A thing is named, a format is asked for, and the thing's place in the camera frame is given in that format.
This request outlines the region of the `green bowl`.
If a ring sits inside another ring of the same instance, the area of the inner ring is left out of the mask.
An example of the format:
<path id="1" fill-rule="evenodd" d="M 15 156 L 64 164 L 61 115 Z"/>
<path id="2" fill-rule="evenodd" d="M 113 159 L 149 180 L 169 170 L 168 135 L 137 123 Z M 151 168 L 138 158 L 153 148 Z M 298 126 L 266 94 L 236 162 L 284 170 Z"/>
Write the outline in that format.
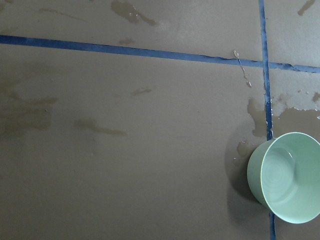
<path id="1" fill-rule="evenodd" d="M 289 132 L 260 144 L 247 165 L 253 196 L 281 220 L 304 224 L 320 214 L 320 143 Z"/>

